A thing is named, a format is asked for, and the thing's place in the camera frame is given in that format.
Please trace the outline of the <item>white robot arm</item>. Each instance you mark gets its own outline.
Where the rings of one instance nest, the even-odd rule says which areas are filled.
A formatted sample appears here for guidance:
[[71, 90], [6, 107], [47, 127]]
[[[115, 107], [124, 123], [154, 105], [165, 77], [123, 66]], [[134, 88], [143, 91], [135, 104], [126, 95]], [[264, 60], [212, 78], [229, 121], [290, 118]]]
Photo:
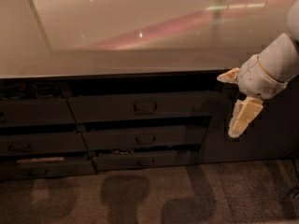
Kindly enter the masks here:
[[261, 53], [254, 54], [240, 68], [217, 76], [222, 83], [236, 84], [246, 95], [237, 100], [228, 134], [239, 137], [263, 110], [263, 101], [272, 99], [299, 75], [299, 1], [287, 16], [288, 34], [281, 34]]

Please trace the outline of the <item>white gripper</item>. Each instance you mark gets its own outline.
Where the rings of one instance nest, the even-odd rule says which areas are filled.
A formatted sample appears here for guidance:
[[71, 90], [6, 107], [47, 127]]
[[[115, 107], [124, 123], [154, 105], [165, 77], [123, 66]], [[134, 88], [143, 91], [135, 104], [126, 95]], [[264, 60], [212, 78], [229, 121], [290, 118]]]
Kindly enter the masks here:
[[287, 87], [287, 82], [278, 82], [266, 74], [258, 55], [251, 56], [240, 69], [236, 67], [218, 75], [217, 80], [222, 83], [237, 83], [239, 90], [247, 95], [245, 100], [235, 102], [228, 130], [231, 138], [239, 137], [261, 113], [262, 100], [272, 99]]

